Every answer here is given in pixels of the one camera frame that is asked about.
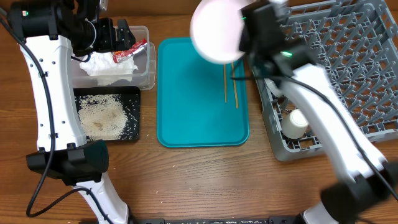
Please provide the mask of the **white napkin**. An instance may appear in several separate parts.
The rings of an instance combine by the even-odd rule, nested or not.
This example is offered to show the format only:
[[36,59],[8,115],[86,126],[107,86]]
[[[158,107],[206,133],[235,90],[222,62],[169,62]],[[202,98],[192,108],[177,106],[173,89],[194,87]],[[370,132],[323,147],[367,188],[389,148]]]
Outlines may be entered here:
[[81,62],[80,68],[89,76],[128,75],[138,69],[133,58],[115,63],[111,52],[92,53],[88,62]]

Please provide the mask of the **white cup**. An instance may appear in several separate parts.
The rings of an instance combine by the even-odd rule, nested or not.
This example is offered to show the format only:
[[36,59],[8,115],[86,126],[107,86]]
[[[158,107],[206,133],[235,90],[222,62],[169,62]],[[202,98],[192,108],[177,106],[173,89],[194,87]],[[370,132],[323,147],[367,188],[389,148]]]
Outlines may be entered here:
[[282,133],[290,139],[300,139],[308,128],[308,121],[299,109],[290,112],[281,122]]

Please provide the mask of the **pink round plate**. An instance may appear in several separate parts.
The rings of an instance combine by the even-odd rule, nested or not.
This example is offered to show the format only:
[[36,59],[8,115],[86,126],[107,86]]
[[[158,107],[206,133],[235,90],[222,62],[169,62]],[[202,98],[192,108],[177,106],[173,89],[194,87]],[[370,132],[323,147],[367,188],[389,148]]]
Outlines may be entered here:
[[202,0],[190,22],[195,50],[207,61],[226,64],[244,54],[239,44],[244,27],[241,9],[248,0]]

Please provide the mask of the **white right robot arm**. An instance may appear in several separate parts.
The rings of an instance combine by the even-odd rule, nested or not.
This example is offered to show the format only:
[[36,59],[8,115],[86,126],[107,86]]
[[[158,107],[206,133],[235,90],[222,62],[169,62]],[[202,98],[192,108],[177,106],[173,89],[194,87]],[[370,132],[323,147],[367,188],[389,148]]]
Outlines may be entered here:
[[244,30],[239,48],[249,57],[253,78],[273,80],[302,112],[338,178],[296,222],[354,223],[362,212],[395,197],[397,162],[389,162],[362,133],[308,44],[285,38],[269,1],[250,3],[240,14]]

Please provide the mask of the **red snack wrapper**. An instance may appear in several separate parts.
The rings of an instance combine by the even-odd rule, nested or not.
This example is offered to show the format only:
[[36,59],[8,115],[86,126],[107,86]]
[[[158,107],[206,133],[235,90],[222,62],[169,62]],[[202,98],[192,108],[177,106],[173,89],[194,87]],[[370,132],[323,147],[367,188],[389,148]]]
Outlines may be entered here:
[[113,61],[114,63],[121,63],[129,58],[133,58],[133,56],[142,53],[147,47],[147,39],[142,39],[136,42],[130,49],[116,51],[113,53]]

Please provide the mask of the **grey small bowl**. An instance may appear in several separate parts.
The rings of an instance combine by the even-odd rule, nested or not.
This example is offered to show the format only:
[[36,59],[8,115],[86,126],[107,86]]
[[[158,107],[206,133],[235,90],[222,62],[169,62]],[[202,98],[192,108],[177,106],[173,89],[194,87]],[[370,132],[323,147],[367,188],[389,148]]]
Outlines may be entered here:
[[266,86],[268,87],[268,89],[271,91],[271,93],[276,97],[276,98],[280,98],[283,96],[283,93],[279,90],[279,88],[277,87],[276,83],[274,81],[272,81],[269,78],[265,78],[264,79]]

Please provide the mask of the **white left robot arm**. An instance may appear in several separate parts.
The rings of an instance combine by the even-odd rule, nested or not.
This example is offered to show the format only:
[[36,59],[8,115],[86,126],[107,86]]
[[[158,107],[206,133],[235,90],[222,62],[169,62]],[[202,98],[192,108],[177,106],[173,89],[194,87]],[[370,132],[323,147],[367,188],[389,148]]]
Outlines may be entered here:
[[29,69],[38,122],[31,171],[60,179],[86,200],[99,223],[134,223],[108,175],[102,140],[88,141],[81,126],[70,63],[93,52],[126,50],[135,43],[127,22],[100,17],[106,1],[15,1],[1,24],[19,44]]

